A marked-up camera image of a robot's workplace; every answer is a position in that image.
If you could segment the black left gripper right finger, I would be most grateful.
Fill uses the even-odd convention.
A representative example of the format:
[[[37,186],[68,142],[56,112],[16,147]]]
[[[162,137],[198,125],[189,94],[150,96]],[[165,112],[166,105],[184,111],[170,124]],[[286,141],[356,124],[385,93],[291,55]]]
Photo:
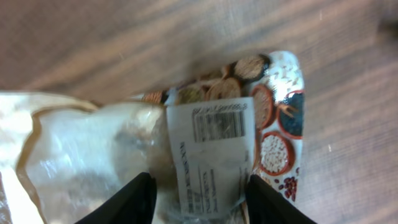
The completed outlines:
[[[250,224],[316,224],[258,175],[250,176],[245,196]]]

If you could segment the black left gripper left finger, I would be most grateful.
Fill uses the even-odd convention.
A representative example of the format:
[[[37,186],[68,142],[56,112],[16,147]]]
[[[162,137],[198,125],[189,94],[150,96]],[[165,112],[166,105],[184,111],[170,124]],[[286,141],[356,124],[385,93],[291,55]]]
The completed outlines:
[[[141,172],[76,224],[151,224],[156,199],[155,179],[150,174]]]

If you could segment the brown snack pouch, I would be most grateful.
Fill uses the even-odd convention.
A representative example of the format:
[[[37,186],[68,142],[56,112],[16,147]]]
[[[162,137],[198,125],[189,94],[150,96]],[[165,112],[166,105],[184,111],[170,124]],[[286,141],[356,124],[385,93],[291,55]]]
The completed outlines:
[[[304,88],[298,58],[275,51],[106,106],[4,91],[1,222],[77,223],[141,172],[152,223],[248,223],[251,175],[294,203]]]

